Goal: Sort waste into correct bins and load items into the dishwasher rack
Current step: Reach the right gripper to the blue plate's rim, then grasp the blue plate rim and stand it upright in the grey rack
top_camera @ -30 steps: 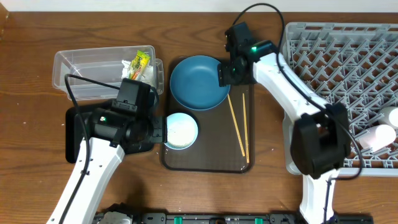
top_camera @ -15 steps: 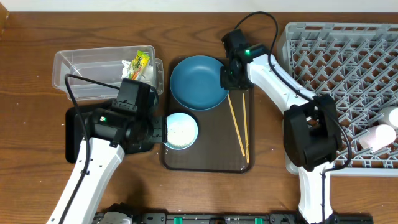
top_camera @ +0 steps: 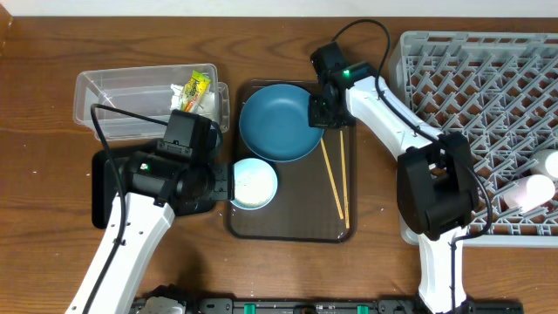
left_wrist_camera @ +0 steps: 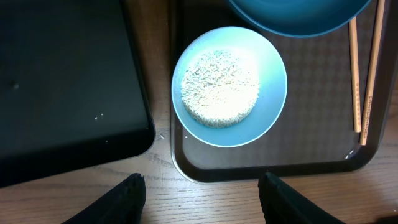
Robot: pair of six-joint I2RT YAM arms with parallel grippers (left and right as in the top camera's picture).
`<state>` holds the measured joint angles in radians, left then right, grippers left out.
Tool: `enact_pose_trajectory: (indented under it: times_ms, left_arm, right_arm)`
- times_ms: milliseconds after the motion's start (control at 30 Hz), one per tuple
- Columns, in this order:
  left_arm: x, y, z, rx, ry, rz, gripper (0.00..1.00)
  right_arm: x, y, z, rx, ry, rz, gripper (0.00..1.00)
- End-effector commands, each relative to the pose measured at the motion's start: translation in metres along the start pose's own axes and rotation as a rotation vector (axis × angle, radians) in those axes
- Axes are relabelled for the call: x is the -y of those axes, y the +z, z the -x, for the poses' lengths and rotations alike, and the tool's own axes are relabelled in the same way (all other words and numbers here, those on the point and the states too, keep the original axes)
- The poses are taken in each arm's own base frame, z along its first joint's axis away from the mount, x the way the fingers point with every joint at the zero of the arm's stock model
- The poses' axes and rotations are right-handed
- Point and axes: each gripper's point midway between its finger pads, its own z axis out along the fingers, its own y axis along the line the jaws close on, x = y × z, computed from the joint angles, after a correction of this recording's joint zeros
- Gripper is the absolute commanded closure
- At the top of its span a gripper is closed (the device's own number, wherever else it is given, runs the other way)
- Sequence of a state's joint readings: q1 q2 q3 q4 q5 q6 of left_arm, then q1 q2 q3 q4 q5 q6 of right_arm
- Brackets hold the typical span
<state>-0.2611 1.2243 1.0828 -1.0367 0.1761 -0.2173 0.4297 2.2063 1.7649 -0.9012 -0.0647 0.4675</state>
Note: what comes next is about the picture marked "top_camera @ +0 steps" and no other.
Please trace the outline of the blue plate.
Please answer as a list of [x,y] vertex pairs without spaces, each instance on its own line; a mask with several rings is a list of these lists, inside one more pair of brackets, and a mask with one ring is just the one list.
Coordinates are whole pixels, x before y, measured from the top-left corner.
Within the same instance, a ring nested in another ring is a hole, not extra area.
[[244,103],[240,134],[250,151],[274,162],[300,160],[320,143],[324,130],[309,123],[310,93],[289,84],[265,86]]

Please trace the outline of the light blue rice bowl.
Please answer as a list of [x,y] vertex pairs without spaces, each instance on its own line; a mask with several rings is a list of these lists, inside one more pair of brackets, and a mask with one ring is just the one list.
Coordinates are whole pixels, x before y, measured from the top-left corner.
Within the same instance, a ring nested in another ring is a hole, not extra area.
[[234,199],[240,209],[257,210],[275,197],[278,189],[276,171],[265,160],[247,158],[234,164]]

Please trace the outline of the white tissue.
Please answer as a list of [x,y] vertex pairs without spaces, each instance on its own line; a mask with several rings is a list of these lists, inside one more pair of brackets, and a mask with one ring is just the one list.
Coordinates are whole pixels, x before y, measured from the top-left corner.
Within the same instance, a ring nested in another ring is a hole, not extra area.
[[[181,85],[171,84],[170,88],[173,92],[173,96],[171,98],[171,105],[170,109],[180,109],[180,94],[183,90]],[[216,108],[215,104],[215,95],[213,92],[206,92],[204,96],[201,98],[201,101],[194,105],[193,108],[189,110],[190,113],[196,113],[199,115],[209,115],[213,114]]]

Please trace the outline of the yellow snack wrapper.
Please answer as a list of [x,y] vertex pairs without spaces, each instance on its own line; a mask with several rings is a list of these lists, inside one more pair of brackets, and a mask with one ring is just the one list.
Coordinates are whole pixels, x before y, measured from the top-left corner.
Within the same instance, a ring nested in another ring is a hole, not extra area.
[[193,71],[191,79],[184,85],[180,94],[181,111],[192,113],[200,104],[211,82],[212,80],[208,75]]

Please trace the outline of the white cup green inside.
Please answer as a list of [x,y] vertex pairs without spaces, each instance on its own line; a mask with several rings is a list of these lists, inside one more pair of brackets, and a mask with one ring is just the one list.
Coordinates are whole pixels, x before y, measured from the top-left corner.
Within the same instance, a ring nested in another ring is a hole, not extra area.
[[531,160],[536,164],[530,168],[532,174],[542,174],[552,181],[558,179],[558,151],[554,149],[543,149],[534,153]]

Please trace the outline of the white cup pink inside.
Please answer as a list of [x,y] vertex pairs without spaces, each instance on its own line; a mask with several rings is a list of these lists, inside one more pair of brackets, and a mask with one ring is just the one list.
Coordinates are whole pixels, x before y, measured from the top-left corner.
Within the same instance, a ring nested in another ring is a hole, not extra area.
[[553,181],[543,174],[533,174],[515,181],[504,194],[504,201],[510,208],[526,213],[550,201],[554,195]]

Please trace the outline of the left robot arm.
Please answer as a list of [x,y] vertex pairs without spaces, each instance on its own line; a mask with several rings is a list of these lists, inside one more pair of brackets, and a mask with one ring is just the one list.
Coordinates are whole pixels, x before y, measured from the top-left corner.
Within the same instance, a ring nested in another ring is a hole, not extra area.
[[234,196],[232,165],[137,152],[116,170],[118,192],[105,234],[70,313],[126,313],[174,218],[211,210]]

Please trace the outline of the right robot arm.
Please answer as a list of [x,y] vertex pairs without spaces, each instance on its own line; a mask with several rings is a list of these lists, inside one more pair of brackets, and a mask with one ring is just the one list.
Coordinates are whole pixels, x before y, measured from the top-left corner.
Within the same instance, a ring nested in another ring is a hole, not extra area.
[[466,312],[461,240],[479,204],[466,138],[425,123],[366,62],[315,59],[312,65],[323,91],[310,99],[310,125],[360,120],[397,162],[399,214],[418,237],[419,300],[430,313]]

